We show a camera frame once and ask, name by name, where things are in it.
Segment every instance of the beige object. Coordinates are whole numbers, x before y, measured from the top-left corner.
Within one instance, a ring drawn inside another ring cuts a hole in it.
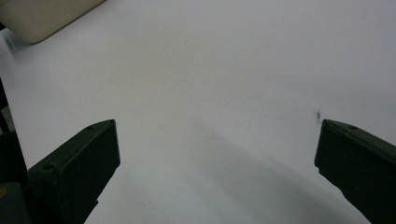
[[[0,22],[34,44],[64,28],[106,0],[0,0]]]

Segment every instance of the white surface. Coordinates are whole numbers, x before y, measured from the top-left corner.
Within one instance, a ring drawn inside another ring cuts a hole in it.
[[[121,167],[87,223],[368,223],[318,174],[325,119],[396,144],[396,2],[122,1],[0,74],[28,166],[118,123]]]

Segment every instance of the small dark speck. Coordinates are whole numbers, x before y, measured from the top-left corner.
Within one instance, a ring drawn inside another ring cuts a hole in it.
[[[317,111],[317,122],[319,124],[321,124],[321,114],[320,114],[320,110]]]

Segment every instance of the screw hole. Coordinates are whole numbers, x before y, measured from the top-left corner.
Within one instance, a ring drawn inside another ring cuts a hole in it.
[[[49,163],[49,164],[43,166],[43,170],[45,170],[45,171],[51,171],[53,169],[55,169],[55,164],[53,164],[53,163]]]

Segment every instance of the black plastic part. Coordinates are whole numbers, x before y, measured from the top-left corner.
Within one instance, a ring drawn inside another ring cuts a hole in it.
[[[3,82],[1,81],[0,78],[0,110],[6,107],[7,105],[8,105],[8,101],[7,101],[6,93],[4,92]],[[0,112],[0,128],[2,133],[9,132],[7,121],[1,112]]]
[[[0,223],[31,224],[18,183],[0,184]]]
[[[84,223],[120,165],[115,120],[91,125],[29,170],[32,190],[56,223]]]
[[[24,189],[28,185],[26,164],[15,132],[0,135],[0,183],[17,182]]]
[[[396,223],[396,147],[355,126],[323,120],[315,165],[372,223]]]

